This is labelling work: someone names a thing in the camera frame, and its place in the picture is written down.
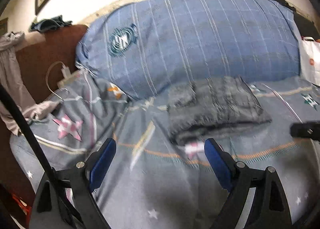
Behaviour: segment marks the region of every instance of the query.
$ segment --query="pink star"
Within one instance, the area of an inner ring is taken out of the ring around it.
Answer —
[[[76,123],[74,123],[67,114],[65,114],[61,118],[61,120],[53,119],[53,121],[59,125],[58,139],[64,138],[65,136],[67,136],[67,134],[71,134],[75,139],[81,141],[81,137],[78,133],[78,130],[82,125],[82,121],[76,121]]]

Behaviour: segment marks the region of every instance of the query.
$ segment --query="blue gripper pad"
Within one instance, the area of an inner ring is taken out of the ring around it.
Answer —
[[[216,150],[210,139],[204,143],[204,153],[219,180],[220,185],[231,192],[233,185],[231,183],[231,171],[226,163],[221,158],[219,152]]]
[[[97,160],[93,166],[89,175],[89,189],[93,192],[96,188],[101,186],[101,183],[106,176],[106,173],[110,167],[113,157],[116,154],[116,142],[110,139],[109,144],[104,149],[100,158]]]

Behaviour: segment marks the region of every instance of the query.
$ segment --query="gray blanket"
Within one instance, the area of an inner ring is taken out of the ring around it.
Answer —
[[[265,84],[278,91],[303,121],[319,119],[320,100],[308,82],[292,77]],[[237,136],[221,134],[215,140],[235,160],[252,168],[275,167],[294,222],[318,198],[314,147],[319,144],[293,139],[289,126],[297,120],[283,101],[261,83],[250,87],[273,121]],[[117,99],[108,91],[112,90],[108,82],[94,81],[87,74],[68,90],[68,94],[58,91],[67,97],[61,107],[46,122],[35,122],[31,128],[56,169],[85,160],[107,137],[116,140],[116,156],[101,187],[93,193],[112,228],[210,227],[228,192],[221,188],[201,151],[202,141],[185,147],[169,142],[167,91],[156,98],[127,103],[125,95]],[[82,130],[77,130],[81,141],[72,134],[59,139],[59,125],[52,119],[62,120],[65,114],[74,125],[83,121]],[[43,170],[28,143],[22,135],[12,136],[11,148],[36,190]],[[253,194],[251,189],[238,228],[244,226]]]

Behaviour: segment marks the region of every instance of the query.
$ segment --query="gray folded cloth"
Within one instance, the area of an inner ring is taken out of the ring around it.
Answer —
[[[171,87],[168,112],[171,141],[178,145],[271,122],[241,77],[210,78]]]

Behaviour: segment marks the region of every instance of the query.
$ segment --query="charging cable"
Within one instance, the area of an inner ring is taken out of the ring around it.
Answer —
[[[68,66],[66,66],[62,61],[56,61],[54,63],[52,63],[48,70],[47,70],[47,74],[45,75],[45,84],[47,85],[48,89],[50,92],[52,92],[55,96],[57,96],[59,99],[61,99],[62,101],[64,101],[64,99],[59,96],[58,94],[56,94],[53,90],[50,89],[49,87],[49,84],[48,84],[48,78],[49,78],[49,74],[50,74],[50,71],[52,70],[52,68],[55,66],[55,65],[58,65],[58,64],[62,64],[62,68],[61,68],[61,72],[62,72],[62,75],[64,78],[67,78],[71,75],[71,72],[70,72],[70,69]]]

